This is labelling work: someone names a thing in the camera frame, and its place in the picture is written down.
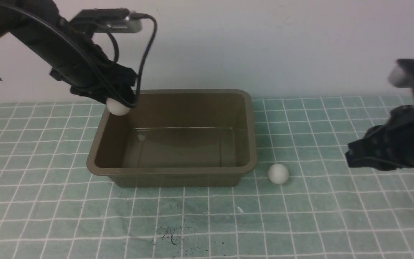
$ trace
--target plastic tray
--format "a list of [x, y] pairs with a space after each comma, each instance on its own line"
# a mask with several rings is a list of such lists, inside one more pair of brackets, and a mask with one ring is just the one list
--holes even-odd
[[105, 110], [87, 168], [120, 187], [234, 186], [257, 163], [253, 105], [241, 90], [143, 91]]

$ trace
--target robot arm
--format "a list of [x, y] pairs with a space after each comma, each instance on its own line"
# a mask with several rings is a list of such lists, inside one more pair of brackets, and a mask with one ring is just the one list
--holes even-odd
[[[396, 87], [410, 87], [414, 95], [414, 59], [399, 59], [389, 81]], [[394, 108], [387, 123], [373, 126], [348, 148], [345, 155], [349, 167], [380, 171], [413, 168], [414, 105]]]
[[[154, 22], [154, 31], [137, 74], [116, 63], [119, 53], [111, 33], [136, 33], [145, 18]], [[69, 22], [59, 15], [52, 0], [0, 0], [0, 37], [12, 34], [51, 65], [50, 75], [69, 84], [72, 94], [101, 103], [113, 99], [127, 108], [137, 105], [144, 62], [156, 31], [152, 16], [127, 9], [82, 10]], [[115, 60], [109, 60], [93, 43], [95, 32], [110, 36]], [[131, 87], [135, 83], [134, 93]]]

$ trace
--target teal grid mat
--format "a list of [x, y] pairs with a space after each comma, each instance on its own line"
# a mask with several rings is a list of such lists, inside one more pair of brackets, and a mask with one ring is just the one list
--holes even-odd
[[0, 259], [414, 259], [414, 169], [343, 159], [411, 102], [254, 100], [259, 164], [237, 187], [129, 189], [85, 167], [103, 105], [0, 104]]

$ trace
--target black cable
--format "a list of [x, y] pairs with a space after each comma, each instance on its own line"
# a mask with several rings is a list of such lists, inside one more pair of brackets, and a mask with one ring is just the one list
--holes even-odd
[[114, 49], [114, 58], [113, 58], [113, 62], [117, 63], [119, 60], [119, 46], [118, 46], [118, 42], [116, 41], [116, 38], [111, 34], [110, 29], [106, 26], [101, 25], [100, 23], [95, 23], [95, 22], [77, 22], [77, 23], [70, 23], [71, 26], [77, 25], [77, 24], [93, 24], [96, 25], [100, 28], [102, 28], [105, 33], [108, 35], [108, 37], [111, 40], [111, 43], [113, 44], [113, 49]]
[[153, 21], [153, 33], [151, 34], [151, 37], [149, 38], [148, 45], [146, 46], [145, 52], [143, 52], [142, 60], [140, 61], [140, 67], [138, 68], [138, 81], [137, 81], [137, 88], [135, 90], [135, 93], [137, 96], [140, 95], [140, 86], [142, 83], [142, 74], [143, 74], [143, 67], [145, 66], [146, 58], [148, 57], [148, 53], [150, 52], [151, 46], [153, 46], [154, 39], [156, 38], [157, 33], [157, 21], [154, 17], [152, 17], [149, 14], [145, 13], [133, 13], [130, 15], [131, 18], [134, 19], [150, 19]]
[[125, 106], [128, 106], [130, 108], [133, 108], [137, 105], [138, 98], [140, 96], [141, 73], [143, 72], [143, 66], [142, 65], [145, 63], [146, 57], [148, 56], [148, 52], [151, 49], [151, 46], [153, 44], [153, 41], [154, 41], [154, 38], [156, 37], [156, 32], [157, 32], [157, 22], [156, 22], [156, 19], [154, 17], [152, 17], [151, 15], [148, 15], [148, 14], [140, 14], [140, 13], [139, 14], [137, 14], [137, 13], [133, 14], [134, 19], [151, 19], [154, 23], [154, 28], [153, 28], [153, 34], [151, 35], [151, 38], [148, 42], [148, 46], [146, 47], [145, 53], [143, 54], [143, 58], [142, 58], [142, 61], [140, 63], [140, 68], [138, 69], [139, 74], [138, 74], [138, 82], [137, 82], [135, 102], [129, 103], [124, 98], [122, 98], [122, 96], [119, 95], [119, 93], [116, 91], [116, 89], [114, 89], [114, 87], [110, 84], [110, 82], [108, 82], [106, 77], [102, 74], [100, 69], [95, 65], [93, 60], [91, 60], [87, 56], [87, 54], [85, 54], [84, 51], [82, 51], [82, 49], [74, 41], [69, 39], [61, 31], [59, 31], [58, 28], [55, 28], [50, 23], [48, 23], [48, 22], [44, 21], [43, 19], [27, 12], [26, 10], [23, 10], [22, 8], [19, 8], [19, 7], [13, 6], [13, 5], [9, 5], [9, 4], [6, 4], [6, 3], [2, 3], [2, 2], [0, 2], [0, 7], [6, 8], [6, 9], [9, 9], [9, 10], [13, 10], [13, 11], [19, 13], [19, 14], [27, 16], [28, 18], [32, 19], [33, 21], [36, 21], [37, 23], [39, 23], [39, 24], [45, 26], [46, 28], [48, 28], [55, 35], [57, 35], [59, 38], [61, 38], [66, 43], [68, 43], [82, 57], [82, 59], [92, 68], [92, 71], [98, 77], [100, 83], [102, 83], [105, 86], [105, 88], [107, 88], [107, 90], [112, 94], [112, 96], [116, 98], [116, 100], [119, 99], [117, 101], [119, 101], [120, 103], [122, 103]]

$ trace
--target white grid line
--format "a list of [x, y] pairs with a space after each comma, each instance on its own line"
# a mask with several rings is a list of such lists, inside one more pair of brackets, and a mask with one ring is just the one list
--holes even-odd
[[[336, 138], [336, 141], [338, 142], [338, 144], [340, 144], [340, 140], [338, 139], [338, 136], [335, 136], [335, 138]], [[351, 172], [350, 168], [348, 168], [348, 171], [349, 171], [350, 176], [352, 177], [353, 175], [352, 175], [352, 172]], [[330, 182], [330, 187], [332, 187], [332, 191], [334, 191], [333, 185], [332, 185], [332, 183], [330, 181], [330, 178], [329, 178], [329, 182]], [[359, 197], [360, 203], [362, 204], [362, 209], [365, 211], [365, 215], [367, 217], [368, 225], [370, 226], [371, 229], [373, 229], [373, 225], [372, 225], [371, 219], [368, 216], [368, 213], [366, 212], [365, 204], [363, 203], [362, 197], [359, 194], [359, 190], [357, 188], [357, 185], [355, 184], [354, 178], [352, 178], [352, 182], [353, 182], [354, 187], [355, 187], [355, 193], [357, 193], [357, 196]], [[343, 219], [343, 222], [345, 223], [345, 218], [344, 218], [343, 213], [341, 213], [341, 218]], [[381, 246], [379, 245], [380, 242], [378, 241], [378, 237], [376, 236], [376, 233], [375, 232], [373, 232], [373, 236], [375, 237], [375, 242], [376, 242], [376, 245], [378, 246], [378, 249], [379, 249], [379, 252], [381, 253], [381, 256], [383, 257], [383, 259], [385, 259], [385, 256], [383, 254], [383, 250], [381, 249]]]
[[[387, 204], [388, 204], [389, 208], [392, 208], [392, 206], [391, 206], [391, 202], [389, 201], [389, 199], [388, 199], [388, 197], [387, 197], [387, 195], [386, 195], [386, 192], [384, 192], [383, 186], [382, 186], [381, 184], [379, 185], [379, 188], [380, 188], [380, 189], [381, 189], [381, 191], [383, 192], [383, 196], [384, 196], [384, 198], [385, 198], [385, 200], [386, 200], [386, 202], [387, 202]], [[403, 230], [401, 229], [401, 226], [400, 226], [399, 220], [397, 219], [397, 215], [396, 215], [396, 213], [394, 212], [394, 210], [391, 210], [391, 212], [392, 212], [392, 214], [393, 214], [393, 216], [394, 216], [394, 219], [395, 219], [396, 224], [397, 224], [397, 226], [398, 226], [398, 228], [399, 228], [399, 231], [400, 231], [400, 233], [401, 233], [401, 235], [402, 235], [402, 238], [404, 239], [405, 244], [407, 245], [407, 249], [408, 249], [409, 251], [411, 251], [411, 249], [410, 249], [410, 245], [409, 245], [409, 243], [408, 243], [407, 239], [405, 238], [405, 235], [404, 235]]]
[[[312, 125], [311, 125], [311, 124], [309, 124], [309, 128], [311, 129], [312, 136], [314, 136], [314, 131], [312, 130]], [[319, 156], [320, 156], [320, 157], [321, 157], [321, 159], [322, 159], [322, 156], [320, 155], [320, 154], [321, 154], [321, 152], [320, 152], [319, 147], [317, 147], [317, 150], [319, 151]], [[328, 170], [327, 170], [327, 167], [325, 166], [325, 163], [323, 163], [323, 162], [322, 162], [322, 164], [323, 164], [323, 167], [324, 167], [325, 173], [328, 175]], [[306, 178], [305, 178], [305, 177], [303, 177], [303, 180], [304, 180], [304, 185], [306, 186], [306, 191], [309, 193], [309, 188], [308, 188], [308, 184], [307, 184], [307, 182], [306, 182]], [[334, 193], [335, 191], [334, 191], [334, 189], [333, 189], [333, 185], [332, 185], [332, 182], [331, 182], [330, 178], [328, 178], [328, 184], [330, 185], [330, 188], [331, 188], [331, 190], [332, 190], [332, 193]], [[333, 196], [335, 197], [335, 202], [336, 202], [336, 205], [337, 205], [337, 207], [338, 207], [338, 210], [341, 210], [340, 203], [338, 202], [338, 198], [336, 197], [335, 193], [333, 194]], [[312, 207], [312, 199], [311, 199], [311, 196], [310, 196], [309, 194], [308, 194], [308, 198], [309, 198], [309, 202], [310, 202], [310, 204], [311, 204], [311, 209], [312, 209], [312, 211], [314, 211], [314, 208]], [[345, 220], [344, 220], [344, 218], [343, 218], [343, 214], [341, 213], [341, 211], [339, 212], [339, 214], [340, 214], [340, 216], [341, 216], [341, 220], [343, 221], [343, 225], [344, 225], [344, 227], [345, 227], [346, 236], [347, 236], [347, 238], [348, 238], [348, 243], [349, 243], [349, 249], [351, 250], [351, 253], [352, 253], [352, 255], [354, 256], [354, 258], [357, 258], [357, 257], [356, 257], [356, 255], [354, 254], [354, 249], [352, 248], [352, 242], [351, 242], [351, 239], [350, 239], [350, 236], [349, 236], [349, 233], [348, 233], [348, 228], [347, 228], [346, 222], [345, 222]], [[317, 218], [316, 218], [316, 215], [315, 215], [315, 214], [314, 214], [314, 221], [316, 222], [317, 231], [320, 233], [319, 226], [317, 225]], [[321, 237], [322, 246], [324, 246], [324, 253], [325, 253], [325, 244], [323, 243], [322, 235], [320, 235], [320, 237]]]

